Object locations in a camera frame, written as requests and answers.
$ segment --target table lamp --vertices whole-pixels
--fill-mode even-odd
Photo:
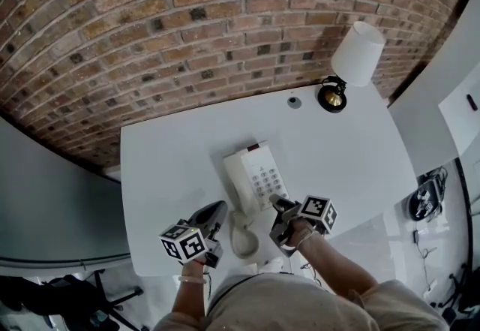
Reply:
[[[336,76],[322,81],[317,100],[327,111],[338,113],[347,105],[346,84],[366,86],[385,46],[382,33],[364,22],[354,22],[331,58],[331,67]]]

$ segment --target white table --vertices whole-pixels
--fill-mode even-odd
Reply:
[[[273,92],[163,116],[121,130],[121,181],[127,236],[138,275],[176,275],[158,234],[217,200],[236,198],[223,158],[267,140],[290,199],[330,197],[338,211],[332,236],[405,198],[416,179],[395,124],[372,84],[347,87],[338,114],[317,102],[317,86]],[[287,99],[301,99],[294,110]],[[269,239],[275,211],[253,229],[260,258],[280,254]],[[230,248],[227,221],[217,235],[218,269],[241,266]]]

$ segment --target shirt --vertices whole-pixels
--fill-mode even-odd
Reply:
[[[262,274],[235,286],[201,322],[172,312],[155,331],[302,330],[448,331],[442,317],[399,281],[351,300],[301,276]]]

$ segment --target hand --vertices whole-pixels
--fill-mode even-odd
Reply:
[[[302,240],[302,238],[300,237],[300,233],[305,229],[305,228],[310,228],[312,231],[314,230],[313,227],[311,226],[310,223],[308,223],[308,221],[306,221],[305,219],[302,219],[302,218],[298,218],[298,219],[293,219],[290,224],[293,226],[293,230],[294,230],[294,233],[293,235],[290,237],[289,241],[287,242],[286,245],[288,245],[289,247],[295,247],[297,248],[298,245],[299,245],[299,242],[300,240]]]

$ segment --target bracelet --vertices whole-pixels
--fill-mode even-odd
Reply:
[[[204,278],[195,278],[194,276],[179,276],[178,281],[182,281],[185,283],[197,283],[197,284],[205,284],[207,281]]]
[[[316,233],[316,231],[311,230],[310,228],[305,228],[301,233],[301,240],[298,242],[297,249],[300,249],[300,245],[307,239],[313,236],[313,234]]]

